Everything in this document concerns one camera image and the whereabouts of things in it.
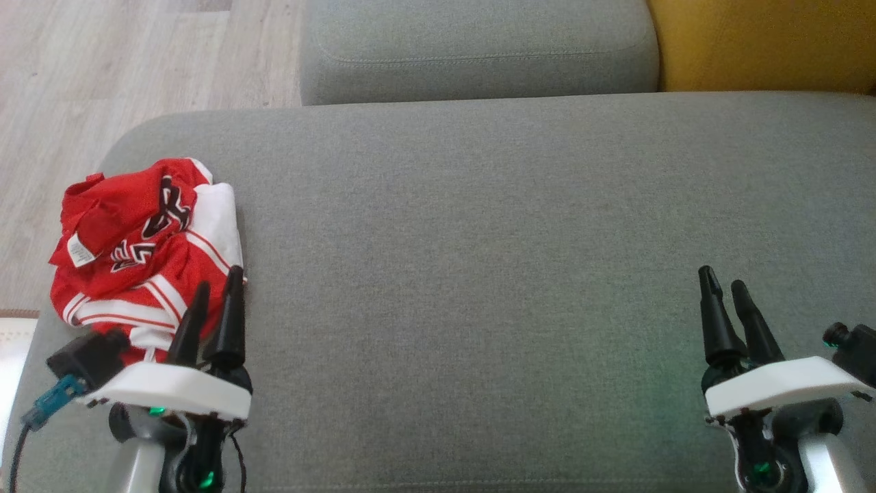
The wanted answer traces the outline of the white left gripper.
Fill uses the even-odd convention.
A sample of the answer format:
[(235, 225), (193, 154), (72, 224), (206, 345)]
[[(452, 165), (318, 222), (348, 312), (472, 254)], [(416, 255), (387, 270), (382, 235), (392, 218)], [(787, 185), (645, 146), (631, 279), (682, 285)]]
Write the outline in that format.
[(238, 386), (253, 383), (244, 367), (244, 284), (244, 269), (232, 266), (218, 325), (203, 351), (206, 372), (195, 368), (209, 318), (210, 286), (202, 281), (167, 351), (169, 365), (135, 363), (86, 396), (87, 403), (122, 409), (131, 432), (110, 466), (104, 492), (225, 489), (225, 444), (247, 424), (253, 399)]

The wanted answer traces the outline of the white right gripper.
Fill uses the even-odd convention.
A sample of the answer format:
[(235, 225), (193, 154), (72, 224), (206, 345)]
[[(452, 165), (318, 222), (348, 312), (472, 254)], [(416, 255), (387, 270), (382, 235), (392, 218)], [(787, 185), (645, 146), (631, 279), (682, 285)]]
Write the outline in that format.
[(754, 366), (764, 366), (705, 392), (705, 422), (724, 430), (732, 441), (736, 489), (866, 492), (854, 456), (838, 437), (839, 400), (851, 395), (869, 401), (873, 388), (823, 357), (786, 361), (747, 284), (736, 279), (731, 291), (745, 346), (711, 266), (698, 268), (698, 278), (707, 365), (731, 365), (749, 352)]

